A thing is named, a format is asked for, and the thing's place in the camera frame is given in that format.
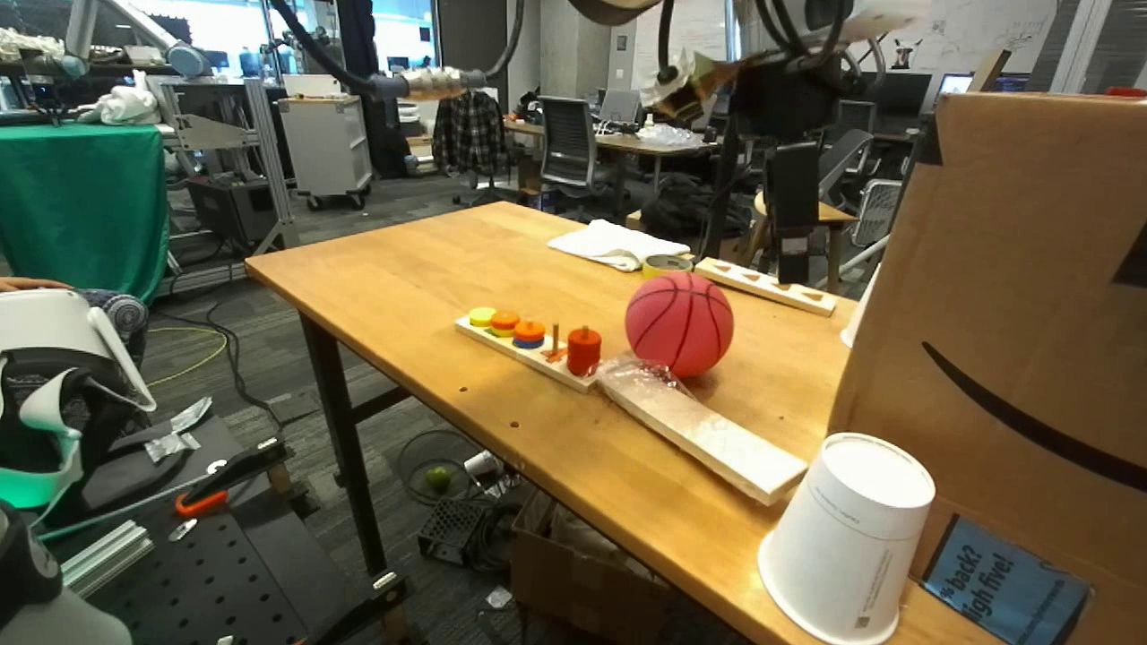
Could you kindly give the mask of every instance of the floor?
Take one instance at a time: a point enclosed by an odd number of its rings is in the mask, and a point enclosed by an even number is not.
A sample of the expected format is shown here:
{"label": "floor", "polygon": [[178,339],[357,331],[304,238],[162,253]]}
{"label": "floor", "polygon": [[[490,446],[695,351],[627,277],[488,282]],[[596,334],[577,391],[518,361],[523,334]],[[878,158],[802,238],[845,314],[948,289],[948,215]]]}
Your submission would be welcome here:
{"label": "floor", "polygon": [[[455,213],[451,198],[466,195],[463,178],[379,178],[367,209],[331,205],[321,213],[299,209],[299,242],[348,238],[412,217]],[[387,381],[350,358],[348,381],[355,400],[379,393]],[[245,442],[282,434],[290,446],[290,474],[308,499],[308,530],[348,575],[367,585],[350,512],[334,484],[334,455],[318,414],[312,369],[293,311],[253,282],[222,282],[210,289],[172,294],[154,303],[144,375],[162,400],[158,414],[210,393],[214,414]],[[405,618],[423,641],[585,641],[577,631],[518,609],[490,612],[485,597],[504,585],[504,545],[490,545],[480,567],[451,567],[419,555],[419,535],[437,521],[432,509],[412,502],[401,484],[405,463],[426,437],[459,437],[441,414],[419,400],[401,400],[361,428],[361,459],[374,480],[374,502],[389,567],[407,585]],[[682,597],[677,620],[664,641],[739,641],[721,620]]]}

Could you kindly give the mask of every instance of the basketball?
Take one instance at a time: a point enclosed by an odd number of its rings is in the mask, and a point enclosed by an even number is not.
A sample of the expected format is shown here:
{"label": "basketball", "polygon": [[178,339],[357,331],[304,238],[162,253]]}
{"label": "basketball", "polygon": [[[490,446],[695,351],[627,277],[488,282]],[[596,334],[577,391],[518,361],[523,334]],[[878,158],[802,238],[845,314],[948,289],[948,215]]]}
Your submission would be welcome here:
{"label": "basketball", "polygon": [[649,278],[622,311],[629,351],[677,381],[708,374],[727,351],[732,331],[723,294],[695,272]]}

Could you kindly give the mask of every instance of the table leg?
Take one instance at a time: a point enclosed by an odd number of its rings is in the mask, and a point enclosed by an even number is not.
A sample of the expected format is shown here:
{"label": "table leg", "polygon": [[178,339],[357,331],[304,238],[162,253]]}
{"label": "table leg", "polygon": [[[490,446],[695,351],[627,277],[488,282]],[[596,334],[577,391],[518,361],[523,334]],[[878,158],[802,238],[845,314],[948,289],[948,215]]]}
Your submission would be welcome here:
{"label": "table leg", "polygon": [[337,339],[321,327],[314,327],[308,314],[302,314],[302,334],[308,339],[308,356],[312,356],[312,369],[314,369],[314,385],[327,412],[327,434],[334,446],[342,484],[348,487],[367,571],[387,575],[387,553],[383,553],[379,524],[368,502],[368,478],[361,463],[357,422],[350,407],[344,361],[337,356]]}
{"label": "table leg", "polygon": [[840,238],[845,227],[827,227],[827,294],[840,294]]}

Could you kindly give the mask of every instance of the white container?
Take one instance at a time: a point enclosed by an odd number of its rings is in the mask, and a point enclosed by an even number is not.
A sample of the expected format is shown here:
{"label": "white container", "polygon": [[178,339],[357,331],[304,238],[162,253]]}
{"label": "white container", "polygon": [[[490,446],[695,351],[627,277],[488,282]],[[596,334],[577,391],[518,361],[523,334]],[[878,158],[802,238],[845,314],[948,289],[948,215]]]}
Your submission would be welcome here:
{"label": "white container", "polygon": [[889,641],[937,484],[902,447],[833,434],[759,540],[772,597],[822,641]]}

